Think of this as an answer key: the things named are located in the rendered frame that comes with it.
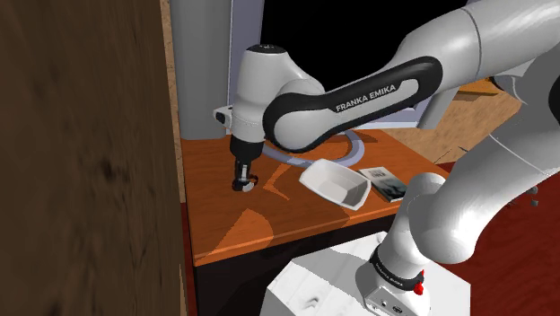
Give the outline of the orange wooden table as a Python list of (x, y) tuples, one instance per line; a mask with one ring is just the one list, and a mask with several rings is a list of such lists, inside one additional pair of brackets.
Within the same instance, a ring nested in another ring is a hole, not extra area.
[(228, 137), (181, 143), (197, 316), (259, 316), (267, 285), (291, 259), (389, 229), (397, 202), (377, 192), (357, 211), (305, 188), (302, 169), (261, 155), (258, 185), (232, 189)]

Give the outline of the brown wooden cabinet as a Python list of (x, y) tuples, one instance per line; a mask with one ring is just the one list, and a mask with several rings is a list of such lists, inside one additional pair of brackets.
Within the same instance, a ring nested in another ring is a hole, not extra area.
[(0, 0), (0, 316), (187, 316), (159, 0)]

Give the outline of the pale grey hoop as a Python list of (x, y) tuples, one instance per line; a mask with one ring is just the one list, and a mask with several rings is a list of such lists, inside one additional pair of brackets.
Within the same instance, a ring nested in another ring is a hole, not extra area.
[[(351, 167), (360, 162), (363, 158), (365, 145), (363, 140), (352, 130), (345, 131), (343, 135), (351, 143), (350, 152), (342, 158), (336, 159), (335, 162), (345, 167)], [(273, 149), (267, 145), (264, 145), (262, 153), (276, 161), (301, 168), (308, 168), (314, 163), (314, 160), (302, 159), (288, 154), (283, 154), (279, 150)]]

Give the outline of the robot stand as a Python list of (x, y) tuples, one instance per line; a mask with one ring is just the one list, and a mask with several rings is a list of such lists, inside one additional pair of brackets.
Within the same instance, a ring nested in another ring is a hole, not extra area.
[(292, 259), (267, 286), (259, 316), (471, 316), (470, 284), (425, 266), (424, 294), (402, 303), (375, 285), (375, 233)]

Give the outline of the dark grey book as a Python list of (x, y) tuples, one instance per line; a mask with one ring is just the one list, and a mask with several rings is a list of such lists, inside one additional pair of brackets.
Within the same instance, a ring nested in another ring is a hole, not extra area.
[(407, 185), (384, 167), (361, 169), (359, 172), (390, 203), (402, 200), (406, 194)]

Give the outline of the white angular bowl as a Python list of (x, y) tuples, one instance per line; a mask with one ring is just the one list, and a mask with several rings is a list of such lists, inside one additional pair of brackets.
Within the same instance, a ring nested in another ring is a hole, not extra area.
[(299, 182), (329, 202), (354, 211), (363, 206), (371, 190), (371, 182), (362, 174), (326, 159), (312, 163)]

